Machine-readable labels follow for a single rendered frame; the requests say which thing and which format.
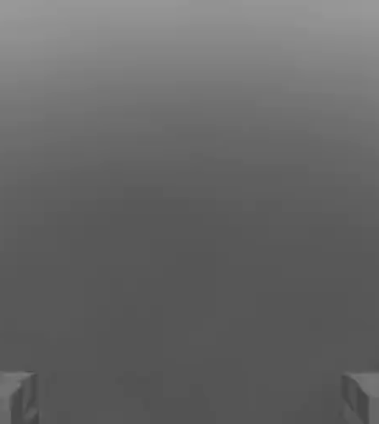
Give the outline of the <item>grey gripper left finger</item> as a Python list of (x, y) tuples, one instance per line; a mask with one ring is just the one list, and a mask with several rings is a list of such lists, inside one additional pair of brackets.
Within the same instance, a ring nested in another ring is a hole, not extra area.
[(36, 373), (0, 371), (0, 424), (40, 424)]

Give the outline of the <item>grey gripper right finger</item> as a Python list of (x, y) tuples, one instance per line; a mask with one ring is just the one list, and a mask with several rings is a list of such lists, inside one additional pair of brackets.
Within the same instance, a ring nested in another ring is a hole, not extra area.
[(341, 377), (343, 424), (379, 424), (379, 372)]

